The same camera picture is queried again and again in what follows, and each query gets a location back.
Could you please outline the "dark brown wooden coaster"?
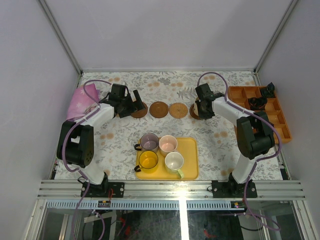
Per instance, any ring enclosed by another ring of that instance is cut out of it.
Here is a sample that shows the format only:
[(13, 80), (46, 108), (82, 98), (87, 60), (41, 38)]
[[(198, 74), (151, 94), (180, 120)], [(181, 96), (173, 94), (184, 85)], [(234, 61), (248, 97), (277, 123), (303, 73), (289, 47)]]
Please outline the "dark brown wooden coaster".
[(135, 119), (143, 118), (148, 113), (148, 106), (143, 102), (144, 109), (138, 110), (131, 114), (131, 116)]

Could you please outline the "pale green mug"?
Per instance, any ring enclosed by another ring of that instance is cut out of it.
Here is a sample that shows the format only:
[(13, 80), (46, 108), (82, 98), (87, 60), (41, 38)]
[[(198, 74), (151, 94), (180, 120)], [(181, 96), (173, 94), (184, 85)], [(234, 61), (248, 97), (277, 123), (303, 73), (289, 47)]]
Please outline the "pale green mug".
[(195, 102), (194, 102), (194, 104), (193, 104), (193, 113), (197, 116), (197, 117), (199, 117), (199, 111), (198, 111), (198, 105), (197, 105), (197, 102), (199, 101), (199, 98), (197, 97), (196, 99), (195, 99)]

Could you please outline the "reddish brown wooden coaster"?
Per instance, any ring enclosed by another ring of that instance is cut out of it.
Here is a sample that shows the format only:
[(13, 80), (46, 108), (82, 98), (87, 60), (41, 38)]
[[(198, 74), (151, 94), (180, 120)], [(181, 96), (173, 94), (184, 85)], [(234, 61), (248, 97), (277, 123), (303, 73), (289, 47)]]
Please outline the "reddish brown wooden coaster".
[(200, 120), (199, 116), (194, 113), (194, 104), (192, 104), (189, 108), (189, 114), (191, 115), (192, 118), (196, 120)]

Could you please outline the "woven rattan coaster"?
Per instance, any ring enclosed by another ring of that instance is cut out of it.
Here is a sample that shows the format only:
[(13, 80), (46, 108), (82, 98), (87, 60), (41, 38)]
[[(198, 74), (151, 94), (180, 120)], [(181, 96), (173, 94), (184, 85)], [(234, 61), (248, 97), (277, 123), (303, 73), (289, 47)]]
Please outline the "woven rattan coaster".
[(170, 105), (169, 113), (175, 119), (182, 119), (188, 114), (188, 108), (185, 104), (176, 102)]

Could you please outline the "white mug green handle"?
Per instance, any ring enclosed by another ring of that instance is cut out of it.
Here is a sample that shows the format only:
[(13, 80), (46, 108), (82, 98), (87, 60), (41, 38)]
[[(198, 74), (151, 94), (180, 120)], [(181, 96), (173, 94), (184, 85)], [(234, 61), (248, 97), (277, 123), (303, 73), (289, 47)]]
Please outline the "white mug green handle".
[(184, 166), (184, 157), (179, 152), (170, 152), (164, 159), (166, 171), (171, 174), (177, 174), (180, 179), (185, 177), (182, 167)]

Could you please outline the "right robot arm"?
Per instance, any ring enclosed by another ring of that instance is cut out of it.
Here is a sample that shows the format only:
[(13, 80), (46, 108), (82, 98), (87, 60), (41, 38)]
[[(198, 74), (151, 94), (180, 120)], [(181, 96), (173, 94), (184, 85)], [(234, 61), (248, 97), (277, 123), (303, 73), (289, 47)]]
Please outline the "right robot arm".
[(265, 112), (245, 109), (223, 93), (213, 93), (207, 83), (197, 86), (195, 91), (196, 115), (201, 120), (219, 115), (236, 127), (240, 156), (231, 174), (234, 181), (228, 184), (227, 189), (231, 196), (240, 197), (246, 191), (244, 183), (251, 178), (254, 164), (274, 147), (275, 128)]

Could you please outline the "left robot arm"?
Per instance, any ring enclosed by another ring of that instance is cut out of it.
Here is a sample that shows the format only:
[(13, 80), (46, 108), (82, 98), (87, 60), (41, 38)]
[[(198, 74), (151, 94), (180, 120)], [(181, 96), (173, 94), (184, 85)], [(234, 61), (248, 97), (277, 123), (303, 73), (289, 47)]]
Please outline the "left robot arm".
[(79, 172), (86, 183), (92, 184), (94, 194), (105, 197), (110, 186), (105, 182), (107, 174), (94, 161), (94, 133), (116, 116), (128, 117), (145, 106), (138, 90), (130, 93), (126, 85), (118, 83), (113, 83), (106, 97), (99, 99), (90, 80), (77, 90), (72, 107), (79, 114), (62, 124), (56, 156), (69, 172)]

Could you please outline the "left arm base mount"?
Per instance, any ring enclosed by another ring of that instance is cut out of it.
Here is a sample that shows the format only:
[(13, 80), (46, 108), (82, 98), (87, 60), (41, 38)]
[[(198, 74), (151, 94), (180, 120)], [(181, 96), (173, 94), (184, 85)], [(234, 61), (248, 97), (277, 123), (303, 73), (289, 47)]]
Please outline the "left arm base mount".
[(85, 194), (87, 189), (87, 182), (82, 184), (81, 189), (81, 197), (84, 196), (85, 198), (123, 198), (125, 192), (125, 183), (124, 182), (108, 182), (106, 184), (89, 184), (89, 189)]

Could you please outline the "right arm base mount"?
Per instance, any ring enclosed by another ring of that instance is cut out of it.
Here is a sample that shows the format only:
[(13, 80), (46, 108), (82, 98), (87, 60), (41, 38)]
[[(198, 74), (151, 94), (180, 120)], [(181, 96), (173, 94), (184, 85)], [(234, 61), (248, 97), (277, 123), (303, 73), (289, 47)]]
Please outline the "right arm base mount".
[[(212, 180), (212, 195), (218, 199), (243, 198), (245, 193), (245, 183), (238, 184), (235, 181)], [(255, 199), (258, 197), (255, 183), (250, 180), (246, 188), (246, 197)]]

